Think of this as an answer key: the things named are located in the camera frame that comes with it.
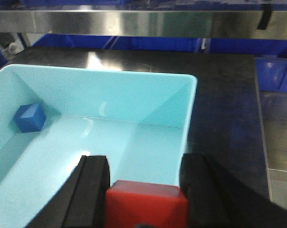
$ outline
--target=metal shelf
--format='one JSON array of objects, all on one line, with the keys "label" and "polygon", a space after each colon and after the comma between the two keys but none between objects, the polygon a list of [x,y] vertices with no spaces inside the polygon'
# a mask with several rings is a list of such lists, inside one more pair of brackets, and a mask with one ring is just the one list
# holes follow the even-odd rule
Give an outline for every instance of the metal shelf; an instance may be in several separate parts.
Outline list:
[{"label": "metal shelf", "polygon": [[150,1],[131,1],[123,6],[0,8],[0,32],[287,39],[287,10],[273,11],[267,28],[259,30],[263,15],[259,5],[247,7],[256,10],[223,11],[196,10],[200,8],[178,5],[177,0],[167,5],[147,2]]}]

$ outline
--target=light blue plastic bin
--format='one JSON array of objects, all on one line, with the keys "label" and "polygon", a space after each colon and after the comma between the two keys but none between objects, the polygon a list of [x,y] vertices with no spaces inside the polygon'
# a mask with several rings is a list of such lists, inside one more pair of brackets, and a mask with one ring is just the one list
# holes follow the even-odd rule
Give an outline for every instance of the light blue plastic bin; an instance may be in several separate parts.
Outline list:
[{"label": "light blue plastic bin", "polygon": [[[178,185],[197,80],[191,75],[9,65],[0,70],[0,227],[24,227],[77,165],[106,155],[117,179]],[[42,131],[21,133],[20,105]]]}]

